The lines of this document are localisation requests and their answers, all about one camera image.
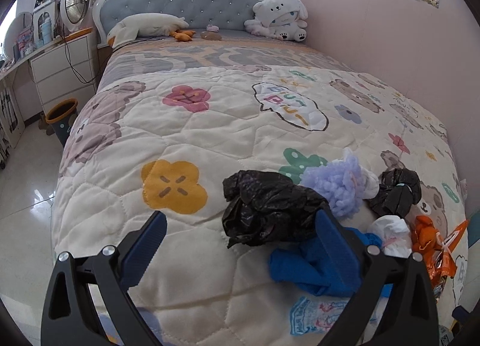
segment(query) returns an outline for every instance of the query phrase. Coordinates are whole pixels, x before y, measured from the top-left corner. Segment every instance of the trash can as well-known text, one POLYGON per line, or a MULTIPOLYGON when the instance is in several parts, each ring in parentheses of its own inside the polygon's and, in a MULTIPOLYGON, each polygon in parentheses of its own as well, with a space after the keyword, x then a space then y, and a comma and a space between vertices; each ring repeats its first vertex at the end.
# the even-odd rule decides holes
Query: trash can
POLYGON ((53 127, 63 147, 70 135, 71 126, 77 118, 78 101, 70 98, 55 105, 45 116, 46 123, 53 127))

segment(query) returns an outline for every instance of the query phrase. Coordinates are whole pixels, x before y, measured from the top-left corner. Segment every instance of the black plastic bag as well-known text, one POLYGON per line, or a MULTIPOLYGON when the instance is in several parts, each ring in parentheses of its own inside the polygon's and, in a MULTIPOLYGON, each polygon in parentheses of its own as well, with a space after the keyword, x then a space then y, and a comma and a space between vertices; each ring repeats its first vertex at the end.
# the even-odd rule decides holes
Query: black plastic bag
POLYGON ((223 180, 229 206, 222 218, 237 243, 262 245, 273 241, 303 241, 316 236, 315 214, 327 200, 313 189, 298 186, 279 173, 244 171, 223 180))
POLYGON ((380 190, 371 200, 367 200, 372 211, 378 216, 397 215, 404 218, 412 204, 422 198, 420 179, 415 171, 393 169, 380 176, 380 190))

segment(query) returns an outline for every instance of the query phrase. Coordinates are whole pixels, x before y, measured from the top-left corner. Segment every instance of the small purple toy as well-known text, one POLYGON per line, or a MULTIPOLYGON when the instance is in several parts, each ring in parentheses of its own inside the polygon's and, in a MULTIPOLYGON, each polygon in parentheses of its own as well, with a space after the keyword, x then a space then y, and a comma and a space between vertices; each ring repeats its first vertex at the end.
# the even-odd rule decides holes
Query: small purple toy
POLYGON ((208 32, 218 32, 219 31, 219 27, 215 26, 215 25, 207 25, 207 31, 208 32))

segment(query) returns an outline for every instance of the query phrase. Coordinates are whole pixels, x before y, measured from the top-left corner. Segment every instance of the drawer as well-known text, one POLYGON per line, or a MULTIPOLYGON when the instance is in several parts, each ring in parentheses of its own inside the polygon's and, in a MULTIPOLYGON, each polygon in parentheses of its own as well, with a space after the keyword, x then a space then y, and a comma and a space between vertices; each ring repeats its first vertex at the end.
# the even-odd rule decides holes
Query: drawer
MULTIPOLYGON (((75 65, 74 68, 80 74, 82 74, 83 78, 86 81, 90 81, 93 78, 92 71, 90 70, 89 61, 75 65)), ((85 84, 80 82, 78 78, 74 74, 74 71, 70 67, 68 67, 52 75, 51 77, 48 77, 41 82, 38 82, 37 89, 40 100, 43 104, 45 104, 46 102, 54 100, 55 98, 63 94, 86 86, 85 84)))
MULTIPOLYGON (((70 62, 73 66, 90 59, 86 36, 69 42, 68 48, 70 50, 70 62)), ((37 83, 58 71, 66 69, 67 67, 69 68, 70 65, 68 64, 67 56, 65 55, 64 44, 60 44, 58 47, 49 50, 32 60, 32 70, 35 82, 37 83)))
POLYGON ((93 85, 88 85, 83 89, 75 90, 71 93, 62 95, 61 97, 56 98, 56 100, 47 102, 43 105, 43 111, 47 114, 51 108, 53 108, 58 103, 62 102, 63 100, 68 100, 68 98, 77 98, 78 100, 78 107, 77 111, 80 112, 81 109, 85 106, 90 98, 95 95, 95 88, 93 85))

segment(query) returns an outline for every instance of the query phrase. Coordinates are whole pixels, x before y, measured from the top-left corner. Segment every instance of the window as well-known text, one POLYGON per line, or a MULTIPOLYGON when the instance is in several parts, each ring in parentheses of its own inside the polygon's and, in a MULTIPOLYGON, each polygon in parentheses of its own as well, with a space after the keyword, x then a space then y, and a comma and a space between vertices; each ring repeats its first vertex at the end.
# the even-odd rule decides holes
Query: window
POLYGON ((3 42, 5 41, 5 35, 7 34, 7 30, 10 27, 10 24, 15 19, 16 12, 17 12, 17 1, 15 1, 15 3, 12 5, 7 15, 3 19, 2 23, 0 24, 0 44, 2 45, 2 47, 0 48, 1 54, 3 54, 3 42))

